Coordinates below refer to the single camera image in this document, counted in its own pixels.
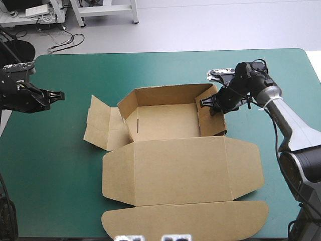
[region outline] white shelf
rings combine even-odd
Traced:
[[[60,9],[63,5],[67,5],[69,3],[69,0],[50,0],[55,14],[57,14],[57,22],[58,23],[64,23],[65,17],[66,17],[66,11],[67,8]],[[6,7],[2,2],[0,2],[0,7],[2,10],[6,10]],[[37,22],[37,18],[25,18],[25,12],[19,12],[18,16],[15,18],[12,18],[9,13],[3,13],[0,12],[0,25],[4,28],[6,27],[14,27],[17,25],[26,25],[26,24],[35,24]],[[53,24],[56,22],[56,18],[53,18],[51,22],[44,22],[42,20],[39,20],[39,24]]]

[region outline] electrical cable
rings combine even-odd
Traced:
[[[54,52],[63,51],[63,50],[66,50],[66,49],[74,48],[74,47],[82,44],[82,43],[85,41],[85,36],[84,36],[83,34],[80,34],[80,33],[78,33],[78,34],[72,34],[72,33],[68,32],[68,31],[66,31],[64,28],[61,28],[61,27],[58,25],[58,23],[57,23],[57,15],[56,15],[56,27],[57,27],[59,30],[61,30],[61,31],[67,33],[67,34],[69,34],[71,37],[70,37],[70,39],[68,39],[66,42],[64,42],[64,43],[62,43],[62,44],[59,44],[59,45],[52,46],[52,47],[48,48],[48,53],[49,53],[49,54],[52,54],[52,53],[54,53]],[[75,42],[74,42],[75,36],[82,36],[83,39],[82,39],[79,43],[75,44]],[[68,45],[68,44],[73,44],[73,45],[72,45],[72,46],[68,46],[68,47],[64,47],[64,48],[61,48],[61,49],[53,50],[53,49],[56,49],[56,48],[60,48],[60,47],[66,46],[66,45]]]
[[[85,36],[84,36],[83,34],[74,34],[74,35],[73,35],[73,40],[71,41],[72,43],[74,43],[74,37],[75,37],[75,36],[82,36],[83,39],[82,39],[78,44],[74,44],[73,46],[65,47],[65,48],[58,49],[58,50],[52,50],[52,51],[49,51],[49,52],[50,52],[50,53],[54,53],[54,52],[59,52],[59,51],[66,50],[66,49],[71,49],[71,48],[74,48],[74,47],[82,44],[82,43],[85,41]]]
[[[27,34],[28,34],[28,30],[27,30],[27,29],[23,29],[23,30],[21,30],[21,31],[16,32],[16,33],[14,34],[14,36],[15,36],[16,38],[22,38],[22,37],[26,36]]]

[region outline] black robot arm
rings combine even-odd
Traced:
[[[254,103],[263,107],[279,127],[284,140],[278,150],[280,156],[276,151],[277,160],[302,206],[288,239],[321,240],[321,133],[309,127],[284,102],[281,89],[269,76],[262,59],[239,63],[235,70],[211,70],[208,79],[223,85],[216,94],[201,100],[201,106],[210,107],[212,115]]]

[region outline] cardboard box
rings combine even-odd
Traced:
[[[258,147],[223,136],[134,142],[103,158],[103,195],[134,206],[232,201],[263,184]]]
[[[233,200],[263,183],[255,144],[224,136],[130,143],[104,156],[102,192],[136,207],[107,211],[102,224],[111,237],[242,240],[262,228],[268,206]]]
[[[111,237],[241,240],[264,225],[265,202],[234,201],[264,183],[258,148],[222,136],[224,116],[200,108],[216,92],[212,84],[140,88],[118,108],[92,97],[84,139],[115,150],[103,158],[103,195],[136,206],[103,214]]]
[[[131,141],[224,135],[224,115],[211,116],[199,103],[216,92],[212,84],[139,88],[118,103],[120,114],[93,96],[84,140],[112,151]]]
[[[107,211],[101,220],[109,236],[144,235],[159,241],[164,234],[191,234],[194,241],[243,240],[265,224],[263,201],[156,205]]]

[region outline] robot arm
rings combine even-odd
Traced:
[[[33,63],[19,63],[0,70],[0,109],[24,113],[49,110],[50,105],[64,100],[63,92],[38,89],[29,82]]]
[[[321,133],[283,101],[264,60],[239,63],[235,71],[211,70],[208,79],[223,85],[218,93],[201,100],[212,115],[236,111],[252,98],[270,114],[284,136],[277,155],[281,172],[294,198],[302,203],[289,240],[321,240]]]

